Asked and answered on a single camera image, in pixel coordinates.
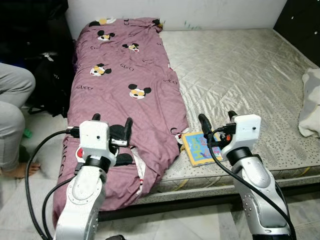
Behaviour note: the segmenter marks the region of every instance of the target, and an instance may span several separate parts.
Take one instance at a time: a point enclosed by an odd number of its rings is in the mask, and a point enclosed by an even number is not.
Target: bare foot
[[[6,177],[12,177],[12,178],[18,178],[23,179],[26,176],[26,162],[20,162],[19,166],[12,171],[2,171],[3,175]],[[38,171],[40,168],[40,163],[31,163],[30,169],[29,169],[29,176],[33,175]]]

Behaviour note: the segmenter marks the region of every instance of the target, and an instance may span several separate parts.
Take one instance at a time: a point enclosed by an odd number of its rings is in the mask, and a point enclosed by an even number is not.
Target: gray pants
[[[19,162],[19,145],[25,129],[20,108],[35,89],[28,70],[0,63],[0,168],[14,170]]]

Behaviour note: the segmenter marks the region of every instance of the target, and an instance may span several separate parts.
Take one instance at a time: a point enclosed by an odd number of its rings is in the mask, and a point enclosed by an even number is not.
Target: black cable
[[[279,184],[278,184],[276,181],[274,181],[274,182],[275,182],[276,190],[278,191],[278,194],[280,195],[280,198],[281,198],[282,201],[284,202],[287,215],[288,215],[289,219],[291,219],[291,218],[290,218],[290,213],[289,213],[288,203],[287,203],[287,201],[286,201],[286,199],[285,199],[284,193],[282,192]]]
[[[262,192],[260,192],[258,189],[256,189],[254,186],[252,186],[250,183],[248,183],[247,181],[243,180],[241,177],[239,177],[238,175],[234,174],[232,171],[230,171],[228,168],[226,168],[223,164],[221,164],[218,159],[216,158],[214,152],[212,151],[212,138],[214,137],[215,133],[218,133],[219,129],[214,130],[211,133],[211,136],[208,137],[208,147],[209,147],[209,151],[210,154],[213,158],[213,160],[215,161],[215,163],[222,168],[222,170],[224,170],[227,174],[229,174],[231,177],[235,178],[236,180],[238,180],[240,183],[242,183],[243,185],[245,185],[247,188],[251,189],[252,191],[254,191],[257,195],[259,195],[263,200],[265,200],[268,204],[270,204],[275,210],[277,210],[279,212],[279,214],[286,220],[287,224],[290,227],[290,231],[291,231],[291,236],[293,238],[293,240],[297,240],[297,236],[296,236],[296,231],[294,228],[294,225],[292,224],[290,218],[285,214],[284,211],[282,211],[282,209],[280,207],[278,207],[273,201],[271,201],[266,195],[264,195]]]
[[[71,182],[72,179],[74,179],[75,176],[69,178],[68,180],[65,180],[61,183],[59,183],[57,186],[55,186],[54,188],[51,189],[51,191],[45,196],[45,199],[43,201],[43,205],[42,205],[42,223],[43,223],[43,228],[44,231],[48,237],[49,240],[53,240],[50,231],[48,229],[48,225],[47,225],[47,219],[46,219],[46,207],[47,207],[47,202],[48,199],[50,198],[51,194],[53,194],[58,188],[62,187],[63,185]]]
[[[28,203],[28,208],[29,208],[29,212],[30,212],[30,216],[33,222],[33,225],[36,229],[36,231],[39,233],[40,237],[43,240],[49,240],[48,237],[45,235],[45,233],[42,231],[41,227],[39,226],[39,223],[37,222],[36,216],[35,216],[35,212],[32,206],[32,201],[31,201],[31,195],[30,195],[30,187],[29,187],[29,169],[31,166],[31,163],[33,161],[33,159],[35,158],[36,154],[38,153],[39,149],[51,138],[60,135],[60,134],[66,134],[67,131],[63,130],[63,131],[57,131],[53,134],[51,134],[50,136],[46,137],[33,151],[27,165],[25,168],[25,178],[24,178],[24,182],[25,182],[25,193],[26,193],[26,200]]]

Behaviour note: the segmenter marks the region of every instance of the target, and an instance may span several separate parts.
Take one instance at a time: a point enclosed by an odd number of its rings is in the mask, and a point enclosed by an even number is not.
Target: picture book
[[[217,134],[214,135],[214,139],[219,141]],[[215,161],[211,157],[209,148],[207,147],[207,140],[204,138],[202,132],[191,132],[182,135],[182,141],[193,167],[201,165],[212,164]],[[213,147],[213,153],[219,161],[222,161],[220,148]]]

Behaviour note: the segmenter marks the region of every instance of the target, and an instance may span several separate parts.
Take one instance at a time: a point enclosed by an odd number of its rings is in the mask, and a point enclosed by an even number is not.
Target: white wall
[[[287,0],[68,0],[72,37],[102,17],[157,17],[164,29],[272,28]]]

